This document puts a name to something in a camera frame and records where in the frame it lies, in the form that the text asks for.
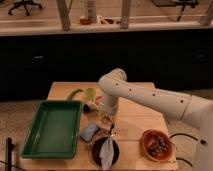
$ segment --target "plastic tray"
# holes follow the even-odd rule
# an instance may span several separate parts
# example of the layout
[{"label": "plastic tray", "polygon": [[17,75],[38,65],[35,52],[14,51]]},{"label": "plastic tray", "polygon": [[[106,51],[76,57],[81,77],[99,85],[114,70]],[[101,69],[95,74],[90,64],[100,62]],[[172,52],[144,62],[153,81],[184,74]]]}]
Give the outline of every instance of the plastic tray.
[{"label": "plastic tray", "polygon": [[26,137],[22,158],[72,158],[76,153],[80,101],[41,101]]}]

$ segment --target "tiled floor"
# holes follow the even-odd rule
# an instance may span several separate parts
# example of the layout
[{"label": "tiled floor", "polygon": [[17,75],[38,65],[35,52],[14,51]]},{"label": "tiled floor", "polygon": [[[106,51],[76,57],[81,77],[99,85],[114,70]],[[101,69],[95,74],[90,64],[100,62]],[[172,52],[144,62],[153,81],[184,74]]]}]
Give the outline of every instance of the tiled floor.
[{"label": "tiled floor", "polygon": [[[13,0],[5,0],[0,4],[0,29],[16,27],[60,26],[60,17],[55,0],[35,0],[43,5],[43,10],[29,6],[31,16],[26,16],[24,8],[16,9],[13,15],[8,10],[13,6]],[[69,14],[72,24],[79,24],[84,14],[83,0],[74,0]],[[186,7],[181,21],[198,21],[206,12],[211,0],[202,0],[196,8]],[[104,18],[119,20],[121,17],[122,0],[96,0],[97,13]],[[132,0],[130,22],[175,22],[181,6],[156,7],[152,0]]]},{"label": "tiled floor", "polygon": [[[201,97],[213,99],[213,89],[185,91],[186,93],[198,95]],[[12,137],[13,142],[22,144],[30,123],[33,119],[38,100],[18,101],[18,102],[1,102],[0,103],[0,160],[4,160],[5,139]],[[180,121],[165,118],[170,135],[174,133],[188,133],[198,137],[198,131]],[[174,137],[173,142],[176,146],[176,156],[193,162],[196,142],[188,137]],[[179,161],[178,171],[190,171],[191,167]]]}]

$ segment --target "terracotta bowl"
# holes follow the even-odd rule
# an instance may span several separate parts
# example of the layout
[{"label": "terracotta bowl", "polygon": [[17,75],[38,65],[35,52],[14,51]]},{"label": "terracotta bowl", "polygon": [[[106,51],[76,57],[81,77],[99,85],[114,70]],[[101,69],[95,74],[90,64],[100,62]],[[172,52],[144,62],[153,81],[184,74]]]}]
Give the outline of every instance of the terracotta bowl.
[{"label": "terracotta bowl", "polygon": [[[99,154],[101,151],[101,147],[106,139],[107,137],[100,138],[92,146],[92,158],[95,161],[95,163],[99,166],[101,166],[101,158],[99,157]],[[119,148],[118,144],[114,140],[113,140],[113,147],[114,147],[114,157],[112,160],[112,164],[115,164],[119,157]]]},{"label": "terracotta bowl", "polygon": [[141,150],[144,157],[149,160],[166,162],[171,158],[174,147],[165,133],[159,130],[147,130],[141,138]]}]

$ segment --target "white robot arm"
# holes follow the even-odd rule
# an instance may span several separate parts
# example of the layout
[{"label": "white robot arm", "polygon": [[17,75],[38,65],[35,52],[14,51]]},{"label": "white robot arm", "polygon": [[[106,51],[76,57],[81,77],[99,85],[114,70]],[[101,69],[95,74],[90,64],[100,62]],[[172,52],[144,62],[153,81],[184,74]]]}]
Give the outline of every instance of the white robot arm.
[{"label": "white robot arm", "polygon": [[100,78],[98,85],[102,90],[102,98],[99,111],[114,115],[118,110],[118,99],[123,97],[199,129],[200,138],[193,171],[211,171],[213,101],[185,93],[145,88],[128,83],[126,80],[126,74],[121,69],[115,69]]}]

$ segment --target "gray cloth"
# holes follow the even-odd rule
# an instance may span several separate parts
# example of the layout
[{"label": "gray cloth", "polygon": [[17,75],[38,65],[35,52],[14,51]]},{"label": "gray cloth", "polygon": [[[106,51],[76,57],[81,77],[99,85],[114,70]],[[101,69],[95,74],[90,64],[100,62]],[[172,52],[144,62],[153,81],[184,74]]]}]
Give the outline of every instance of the gray cloth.
[{"label": "gray cloth", "polygon": [[109,170],[114,157],[113,139],[111,136],[103,143],[99,157],[101,158],[102,169]]}]

